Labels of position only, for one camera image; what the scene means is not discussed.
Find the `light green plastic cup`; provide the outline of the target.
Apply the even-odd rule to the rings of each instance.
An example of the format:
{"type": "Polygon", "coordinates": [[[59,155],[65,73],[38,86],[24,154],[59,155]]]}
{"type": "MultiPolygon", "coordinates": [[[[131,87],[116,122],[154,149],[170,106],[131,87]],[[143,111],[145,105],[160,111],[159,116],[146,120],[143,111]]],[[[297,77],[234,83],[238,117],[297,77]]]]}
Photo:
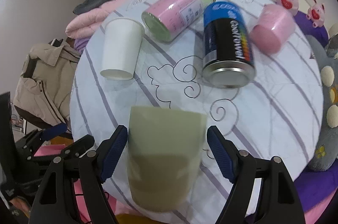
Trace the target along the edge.
{"type": "Polygon", "coordinates": [[[131,108],[127,172],[138,206],[167,212],[184,202],[198,176],[206,124],[201,113],[131,108]]]}

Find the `white paper cup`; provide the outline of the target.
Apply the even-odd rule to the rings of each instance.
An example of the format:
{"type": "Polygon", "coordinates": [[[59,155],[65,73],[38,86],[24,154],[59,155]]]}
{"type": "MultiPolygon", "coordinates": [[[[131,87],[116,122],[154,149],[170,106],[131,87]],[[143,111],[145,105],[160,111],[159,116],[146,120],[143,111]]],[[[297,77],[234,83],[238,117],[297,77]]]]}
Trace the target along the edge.
{"type": "Polygon", "coordinates": [[[108,22],[104,29],[100,74],[109,80],[132,79],[145,33],[143,25],[120,17],[108,22]]]}

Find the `small pink plastic cup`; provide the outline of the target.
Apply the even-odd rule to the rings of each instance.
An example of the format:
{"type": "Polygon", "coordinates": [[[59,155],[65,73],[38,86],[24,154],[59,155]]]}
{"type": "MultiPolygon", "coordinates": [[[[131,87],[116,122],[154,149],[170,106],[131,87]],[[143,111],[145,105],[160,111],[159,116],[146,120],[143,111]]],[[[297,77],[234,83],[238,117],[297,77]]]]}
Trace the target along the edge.
{"type": "Polygon", "coordinates": [[[249,36],[253,44],[265,55],[278,53],[294,33],[293,15],[276,4],[265,5],[249,36]]]}

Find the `purple blanket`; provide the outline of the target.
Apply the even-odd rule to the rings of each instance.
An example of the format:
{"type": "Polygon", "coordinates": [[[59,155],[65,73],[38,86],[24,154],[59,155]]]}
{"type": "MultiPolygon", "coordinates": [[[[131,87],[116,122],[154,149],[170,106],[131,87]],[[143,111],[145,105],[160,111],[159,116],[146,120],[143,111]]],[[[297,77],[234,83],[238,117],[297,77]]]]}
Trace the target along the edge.
{"type": "MultiPolygon", "coordinates": [[[[294,17],[303,34],[313,36],[321,43],[328,54],[337,53],[337,38],[329,41],[324,27],[314,28],[306,14],[299,11],[294,17]]],[[[307,165],[294,185],[297,189],[304,211],[312,209],[337,189],[337,159],[326,171],[313,171],[307,165]]]]}

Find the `beige jacket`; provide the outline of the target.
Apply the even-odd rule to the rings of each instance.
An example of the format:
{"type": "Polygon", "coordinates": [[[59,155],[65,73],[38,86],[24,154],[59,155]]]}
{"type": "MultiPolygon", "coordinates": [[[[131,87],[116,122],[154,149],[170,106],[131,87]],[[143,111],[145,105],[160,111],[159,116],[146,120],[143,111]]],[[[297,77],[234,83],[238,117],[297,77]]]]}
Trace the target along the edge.
{"type": "Polygon", "coordinates": [[[38,128],[60,123],[71,133],[70,99],[81,55],[67,44],[36,44],[27,54],[13,98],[17,112],[38,128]]]}

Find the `grey plush toy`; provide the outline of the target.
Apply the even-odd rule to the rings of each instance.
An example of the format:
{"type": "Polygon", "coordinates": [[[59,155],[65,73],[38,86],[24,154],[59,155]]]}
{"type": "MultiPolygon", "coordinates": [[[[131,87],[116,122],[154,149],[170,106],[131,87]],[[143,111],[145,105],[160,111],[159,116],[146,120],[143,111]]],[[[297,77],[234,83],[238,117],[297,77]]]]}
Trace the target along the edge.
{"type": "Polygon", "coordinates": [[[328,54],[321,43],[307,35],[311,58],[317,61],[323,89],[323,118],[315,154],[308,166],[313,171],[326,171],[337,159],[337,53],[328,54]]]}

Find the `white purple striped quilt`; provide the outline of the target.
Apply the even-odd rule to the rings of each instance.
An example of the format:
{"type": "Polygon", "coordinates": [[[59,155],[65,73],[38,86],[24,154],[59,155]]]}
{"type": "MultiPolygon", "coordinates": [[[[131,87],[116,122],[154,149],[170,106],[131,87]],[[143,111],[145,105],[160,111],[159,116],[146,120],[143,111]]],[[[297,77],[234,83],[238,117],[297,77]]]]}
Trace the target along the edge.
{"type": "MultiPolygon", "coordinates": [[[[90,134],[96,145],[110,138],[116,126],[128,127],[134,105],[181,109],[207,115],[239,150],[255,158],[282,158],[295,180],[313,158],[323,117],[323,90],[317,61],[297,27],[282,50],[266,56],[253,46],[256,77],[240,89],[214,88],[201,76],[203,19],[172,42],[157,42],[147,32],[140,47],[134,78],[107,80],[100,74],[105,24],[118,17],[141,22],[141,14],[158,0],[129,0],[109,17],[88,42],[77,65],[71,95],[74,139],[90,134]]],[[[237,4],[251,29],[271,0],[217,0],[237,4]]],[[[166,223],[215,223],[232,184],[209,150],[203,149],[198,177],[183,203],[169,213],[152,213],[132,200],[124,150],[104,189],[149,218],[166,223]]]]}

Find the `pink green cylindrical canister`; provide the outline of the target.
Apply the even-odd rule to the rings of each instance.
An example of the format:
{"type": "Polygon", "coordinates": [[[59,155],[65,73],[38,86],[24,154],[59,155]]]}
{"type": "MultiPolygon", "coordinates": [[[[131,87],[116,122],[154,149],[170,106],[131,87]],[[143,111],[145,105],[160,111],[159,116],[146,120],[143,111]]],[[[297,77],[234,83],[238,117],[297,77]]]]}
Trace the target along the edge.
{"type": "Polygon", "coordinates": [[[213,2],[215,0],[158,0],[142,13],[142,20],[154,38],[170,42],[213,2]]]}

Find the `blue black metal can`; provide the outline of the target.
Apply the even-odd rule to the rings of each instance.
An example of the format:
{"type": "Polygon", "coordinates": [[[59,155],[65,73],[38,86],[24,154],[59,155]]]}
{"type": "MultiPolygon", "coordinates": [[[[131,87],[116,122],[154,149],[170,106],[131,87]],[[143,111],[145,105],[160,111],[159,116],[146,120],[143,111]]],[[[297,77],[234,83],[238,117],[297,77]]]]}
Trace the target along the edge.
{"type": "Polygon", "coordinates": [[[240,88],[256,75],[252,45],[240,8],[214,2],[203,14],[203,77],[215,87],[240,88]]]}

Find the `triangle pattern cushion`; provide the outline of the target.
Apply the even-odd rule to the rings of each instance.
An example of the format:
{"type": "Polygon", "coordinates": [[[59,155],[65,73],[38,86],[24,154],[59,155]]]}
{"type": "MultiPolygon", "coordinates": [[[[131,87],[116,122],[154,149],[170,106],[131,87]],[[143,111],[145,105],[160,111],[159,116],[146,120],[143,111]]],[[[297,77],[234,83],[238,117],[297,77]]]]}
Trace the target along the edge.
{"type": "Polygon", "coordinates": [[[337,38],[337,35],[338,35],[338,23],[335,23],[333,24],[329,31],[328,31],[328,34],[329,34],[329,41],[331,40],[334,40],[335,38],[337,38]]]}

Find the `right pink pig plush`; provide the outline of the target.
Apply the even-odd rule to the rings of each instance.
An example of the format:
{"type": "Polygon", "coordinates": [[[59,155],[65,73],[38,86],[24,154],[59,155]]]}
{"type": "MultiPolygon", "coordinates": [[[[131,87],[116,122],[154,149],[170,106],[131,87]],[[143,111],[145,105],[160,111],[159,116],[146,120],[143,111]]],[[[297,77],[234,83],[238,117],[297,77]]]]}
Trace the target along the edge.
{"type": "Polygon", "coordinates": [[[315,3],[308,9],[307,20],[312,21],[314,28],[323,27],[325,21],[325,6],[323,3],[318,3],[317,0],[313,0],[315,3]]]}

